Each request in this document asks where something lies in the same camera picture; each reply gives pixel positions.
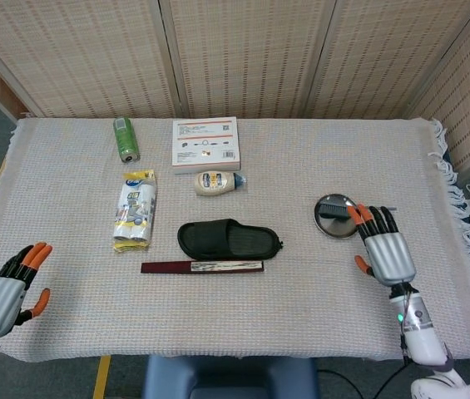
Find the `right robot hand grey orange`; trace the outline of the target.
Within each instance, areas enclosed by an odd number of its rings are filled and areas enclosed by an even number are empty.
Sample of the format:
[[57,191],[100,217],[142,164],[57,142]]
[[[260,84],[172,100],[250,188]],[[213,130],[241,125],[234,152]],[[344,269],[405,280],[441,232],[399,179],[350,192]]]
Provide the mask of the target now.
[[416,268],[404,236],[387,207],[348,205],[349,217],[364,243],[369,261],[361,255],[354,257],[357,267],[376,278],[383,286],[410,283]]

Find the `round steel plate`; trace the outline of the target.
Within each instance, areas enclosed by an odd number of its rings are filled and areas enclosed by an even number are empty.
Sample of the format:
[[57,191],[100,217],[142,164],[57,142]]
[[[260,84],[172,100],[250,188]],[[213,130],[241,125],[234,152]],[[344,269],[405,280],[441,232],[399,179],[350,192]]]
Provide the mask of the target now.
[[351,219],[319,219],[314,218],[314,222],[318,229],[328,236],[336,239],[347,239],[358,232],[355,222]]

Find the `woven beige table cloth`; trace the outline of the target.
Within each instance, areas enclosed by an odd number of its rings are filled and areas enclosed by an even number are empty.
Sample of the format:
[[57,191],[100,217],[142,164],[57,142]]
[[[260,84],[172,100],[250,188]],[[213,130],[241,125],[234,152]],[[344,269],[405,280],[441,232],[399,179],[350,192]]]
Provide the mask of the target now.
[[[423,119],[241,120],[244,190],[196,195],[171,165],[172,123],[138,119],[141,159],[120,162],[111,120],[18,123],[0,177],[0,268],[38,241],[52,254],[27,292],[45,312],[2,341],[25,362],[107,354],[298,357],[401,355],[388,290],[362,273],[360,238],[332,239],[316,201],[340,193],[395,210],[438,336],[470,358],[470,228],[440,160],[442,129]],[[154,170],[156,211],[147,249],[116,252],[125,173]],[[283,248],[261,273],[143,274],[181,261],[185,223],[231,218],[274,230]]]

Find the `lint roller refill pack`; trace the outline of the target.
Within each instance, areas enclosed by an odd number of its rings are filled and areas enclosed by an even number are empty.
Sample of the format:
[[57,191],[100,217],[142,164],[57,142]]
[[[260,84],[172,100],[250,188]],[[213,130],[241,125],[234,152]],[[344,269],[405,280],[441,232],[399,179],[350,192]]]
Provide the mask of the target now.
[[123,175],[113,229],[113,249],[116,252],[147,249],[150,246],[156,192],[154,170]]

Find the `black rubber slipper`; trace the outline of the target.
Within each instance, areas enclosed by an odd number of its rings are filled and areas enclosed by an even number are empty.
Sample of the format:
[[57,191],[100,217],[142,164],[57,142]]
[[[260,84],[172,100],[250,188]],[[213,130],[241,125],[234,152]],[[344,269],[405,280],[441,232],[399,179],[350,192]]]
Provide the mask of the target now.
[[183,252],[197,261],[242,261],[273,258],[283,243],[275,231],[234,219],[193,222],[177,232]]

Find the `dark red folded fan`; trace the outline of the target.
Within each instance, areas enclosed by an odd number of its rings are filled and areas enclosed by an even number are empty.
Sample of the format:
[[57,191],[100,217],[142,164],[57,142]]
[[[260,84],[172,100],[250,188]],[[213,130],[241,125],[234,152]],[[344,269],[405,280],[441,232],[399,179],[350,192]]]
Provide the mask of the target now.
[[175,261],[149,262],[141,265],[141,273],[158,274],[216,274],[216,273],[261,273],[262,261]]

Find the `mayonnaise squeeze bottle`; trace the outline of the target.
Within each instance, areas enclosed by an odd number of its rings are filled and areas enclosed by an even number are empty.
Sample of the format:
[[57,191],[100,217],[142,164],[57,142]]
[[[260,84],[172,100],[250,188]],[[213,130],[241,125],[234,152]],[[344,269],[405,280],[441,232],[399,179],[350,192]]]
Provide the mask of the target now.
[[239,173],[206,171],[196,176],[194,188],[199,196],[217,196],[242,189],[246,183],[246,178]]

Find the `blue padded chair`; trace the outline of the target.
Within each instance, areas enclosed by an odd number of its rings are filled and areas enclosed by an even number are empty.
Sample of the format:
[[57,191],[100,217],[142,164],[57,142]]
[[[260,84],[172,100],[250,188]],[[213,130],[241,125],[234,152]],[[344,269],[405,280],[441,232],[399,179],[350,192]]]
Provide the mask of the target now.
[[315,361],[150,356],[142,399],[319,399]]

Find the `green drink can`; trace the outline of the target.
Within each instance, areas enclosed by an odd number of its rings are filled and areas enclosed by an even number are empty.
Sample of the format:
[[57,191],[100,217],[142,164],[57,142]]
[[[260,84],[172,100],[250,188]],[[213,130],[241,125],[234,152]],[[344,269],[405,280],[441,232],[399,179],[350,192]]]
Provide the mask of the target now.
[[116,118],[113,121],[113,130],[121,161],[129,163],[139,160],[140,152],[131,120],[127,117]]

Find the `white orange product box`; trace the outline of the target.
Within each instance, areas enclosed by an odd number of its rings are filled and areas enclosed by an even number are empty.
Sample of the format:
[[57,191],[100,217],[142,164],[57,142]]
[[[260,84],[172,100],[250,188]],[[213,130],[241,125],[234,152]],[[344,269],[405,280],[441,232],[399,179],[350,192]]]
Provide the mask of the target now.
[[176,175],[240,170],[237,118],[173,121],[171,164]]

